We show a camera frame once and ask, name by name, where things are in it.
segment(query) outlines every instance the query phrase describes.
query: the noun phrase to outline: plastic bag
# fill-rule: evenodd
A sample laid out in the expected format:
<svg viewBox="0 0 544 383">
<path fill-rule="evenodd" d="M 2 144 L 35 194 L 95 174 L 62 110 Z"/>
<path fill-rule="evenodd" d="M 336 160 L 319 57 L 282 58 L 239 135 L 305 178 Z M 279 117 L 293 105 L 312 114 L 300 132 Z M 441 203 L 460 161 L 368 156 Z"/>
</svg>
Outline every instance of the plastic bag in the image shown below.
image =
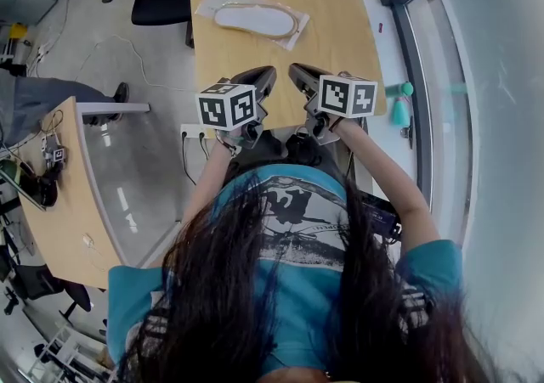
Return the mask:
<svg viewBox="0 0 544 383">
<path fill-rule="evenodd" d="M 201 3 L 198 5 L 195 13 L 199 14 L 200 16 L 204 16 L 205 18 L 213 19 L 213 17 L 215 16 L 215 12 L 217 12 L 225 4 L 268 4 L 283 8 L 284 10 L 292 14 L 298 21 L 298 28 L 292 36 L 284 37 L 282 39 L 272 39 L 266 37 L 268 40 L 276 42 L 287 51 L 291 51 L 293 49 L 298 37 L 300 36 L 304 27 L 306 26 L 306 24 L 308 24 L 309 21 L 308 14 L 298 12 L 297 10 L 293 10 L 286 5 L 279 4 L 270 0 L 202 0 Z"/>
</svg>

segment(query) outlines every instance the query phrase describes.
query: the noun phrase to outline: graphic print on shirt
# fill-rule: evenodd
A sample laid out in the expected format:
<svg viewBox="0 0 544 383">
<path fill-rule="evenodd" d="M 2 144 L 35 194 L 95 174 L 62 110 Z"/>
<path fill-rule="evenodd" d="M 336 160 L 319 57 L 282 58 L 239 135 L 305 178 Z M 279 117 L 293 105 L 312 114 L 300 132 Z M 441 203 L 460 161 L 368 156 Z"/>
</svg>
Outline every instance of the graphic print on shirt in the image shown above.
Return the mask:
<svg viewBox="0 0 544 383">
<path fill-rule="evenodd" d="M 347 225 L 344 202 L 334 193 L 295 177 L 260 184 L 266 199 L 262 259 L 308 268 L 343 269 L 338 221 Z"/>
</svg>

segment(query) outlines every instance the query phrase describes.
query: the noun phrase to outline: teal t-shirt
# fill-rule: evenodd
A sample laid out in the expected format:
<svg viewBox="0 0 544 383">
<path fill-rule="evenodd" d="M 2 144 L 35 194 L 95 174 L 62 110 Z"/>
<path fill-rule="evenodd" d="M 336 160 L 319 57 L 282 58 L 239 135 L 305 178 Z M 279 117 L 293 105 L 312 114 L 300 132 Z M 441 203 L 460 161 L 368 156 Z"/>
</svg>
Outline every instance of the teal t-shirt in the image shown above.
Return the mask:
<svg viewBox="0 0 544 383">
<path fill-rule="evenodd" d="M 327 317 L 340 290 L 343 242 L 338 225 L 347 224 L 343 186 L 317 169 L 296 165 L 270 165 L 256 171 L 266 198 L 264 245 L 256 272 L 255 294 L 262 294 L 278 246 L 281 260 L 275 296 L 275 348 L 263 375 L 291 366 L 325 369 Z M 224 205 L 232 189 L 248 174 L 229 183 L 216 200 Z M 411 298 L 455 292 L 461 285 L 461 252 L 452 241 L 440 240 L 407 252 L 396 273 L 405 282 L 405 307 Z M 138 333 L 145 314 L 162 295 L 162 270 L 115 267 L 109 273 L 107 341 L 118 363 Z M 414 306 L 420 312 L 421 306 Z"/>
</svg>

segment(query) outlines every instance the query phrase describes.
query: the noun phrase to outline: person's leg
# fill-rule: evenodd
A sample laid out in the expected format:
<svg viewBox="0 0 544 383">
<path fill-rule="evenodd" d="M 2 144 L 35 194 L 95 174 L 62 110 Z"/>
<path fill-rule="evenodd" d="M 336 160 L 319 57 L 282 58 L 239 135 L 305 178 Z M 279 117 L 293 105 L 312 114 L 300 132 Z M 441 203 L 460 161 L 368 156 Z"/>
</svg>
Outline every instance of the person's leg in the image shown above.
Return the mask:
<svg viewBox="0 0 544 383">
<path fill-rule="evenodd" d="M 18 77 L 15 83 L 14 123 L 8 142 L 16 144 L 31 132 L 37 131 L 38 122 L 71 96 L 75 96 L 77 102 L 127 102 L 128 86 L 121 83 L 112 98 L 80 82 Z M 83 122 L 103 125 L 111 119 L 118 120 L 119 117 L 120 115 L 85 116 Z"/>
</svg>

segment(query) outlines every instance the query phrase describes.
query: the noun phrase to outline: black strap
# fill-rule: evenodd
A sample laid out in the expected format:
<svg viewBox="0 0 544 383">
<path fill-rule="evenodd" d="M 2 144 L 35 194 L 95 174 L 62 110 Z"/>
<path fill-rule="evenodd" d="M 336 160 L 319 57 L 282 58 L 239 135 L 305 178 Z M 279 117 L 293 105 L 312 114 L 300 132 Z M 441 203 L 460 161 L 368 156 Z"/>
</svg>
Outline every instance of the black strap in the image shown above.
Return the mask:
<svg viewBox="0 0 544 383">
<path fill-rule="evenodd" d="M 336 121 L 335 121 L 332 125 L 329 126 L 329 131 L 330 131 L 330 132 L 334 132 L 334 131 L 332 131 L 332 130 L 338 125 L 338 123 L 340 123 L 340 121 L 343 121 L 343 117 L 341 117 L 341 116 L 338 117 L 338 118 L 336 119 Z"/>
</svg>

